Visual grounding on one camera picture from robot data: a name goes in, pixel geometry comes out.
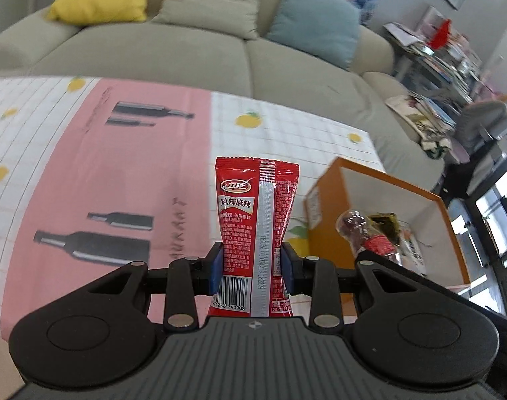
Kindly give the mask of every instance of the gray ribbed panel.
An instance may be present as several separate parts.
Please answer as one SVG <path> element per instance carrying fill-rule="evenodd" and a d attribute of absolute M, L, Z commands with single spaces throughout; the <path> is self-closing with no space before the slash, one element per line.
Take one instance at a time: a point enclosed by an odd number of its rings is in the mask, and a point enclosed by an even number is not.
<path fill-rule="evenodd" d="M 301 318 L 212 318 L 171 336 L 154 361 L 116 385 L 82 393 L 28 385 L 15 400 L 487 400 L 484 386 L 414 393 L 368 374 L 342 339 L 317 335 Z"/>

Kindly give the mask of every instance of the sofa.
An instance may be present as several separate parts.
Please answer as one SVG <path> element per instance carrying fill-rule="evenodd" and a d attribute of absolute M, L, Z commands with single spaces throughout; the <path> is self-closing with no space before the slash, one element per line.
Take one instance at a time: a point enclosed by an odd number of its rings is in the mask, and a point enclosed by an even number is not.
<path fill-rule="evenodd" d="M 406 90 L 389 75 L 394 53 L 382 37 L 361 27 L 345 71 L 263 39 L 280 0 L 260 0 L 260 38 L 249 41 L 151 23 L 161 2 L 148 0 L 147 22 L 83 29 L 47 21 L 48 9 L 40 10 L 0 34 L 0 76 L 126 78 L 252 97 L 366 130 L 389 174 L 428 190 L 439 180 L 444 163 L 428 158 L 383 102 Z"/>

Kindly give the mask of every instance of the gray office chair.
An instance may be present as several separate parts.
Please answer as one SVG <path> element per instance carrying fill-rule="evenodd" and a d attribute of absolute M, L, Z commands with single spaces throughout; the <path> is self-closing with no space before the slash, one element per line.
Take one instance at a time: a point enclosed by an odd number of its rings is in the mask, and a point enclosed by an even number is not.
<path fill-rule="evenodd" d="M 449 114 L 457 127 L 452 137 L 454 160 L 447 161 L 439 192 L 446 206 L 455 198 L 468 198 L 468 186 L 476 167 L 498 140 L 507 135 L 507 105 L 501 101 L 478 102 Z"/>

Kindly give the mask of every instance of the red snack package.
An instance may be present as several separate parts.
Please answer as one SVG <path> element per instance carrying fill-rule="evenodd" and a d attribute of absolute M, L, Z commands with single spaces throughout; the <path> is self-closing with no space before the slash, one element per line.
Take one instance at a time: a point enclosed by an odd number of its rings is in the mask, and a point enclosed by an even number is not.
<path fill-rule="evenodd" d="M 279 250 L 300 167 L 254 158 L 217 158 L 223 277 L 209 316 L 290 317 Z"/>

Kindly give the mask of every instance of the open box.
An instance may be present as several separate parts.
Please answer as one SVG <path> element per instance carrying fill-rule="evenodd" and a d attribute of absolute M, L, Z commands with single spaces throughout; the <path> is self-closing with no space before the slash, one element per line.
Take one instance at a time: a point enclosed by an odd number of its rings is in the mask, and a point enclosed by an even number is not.
<path fill-rule="evenodd" d="M 335 229 L 337 218 L 349 209 L 366 215 L 393 212 L 410 225 L 420 243 L 428 279 L 455 292 L 470 284 L 444 203 L 430 192 L 337 158 L 308 193 L 305 209 L 310 253 L 331 260 L 338 268 L 353 269 L 355 258 Z"/>

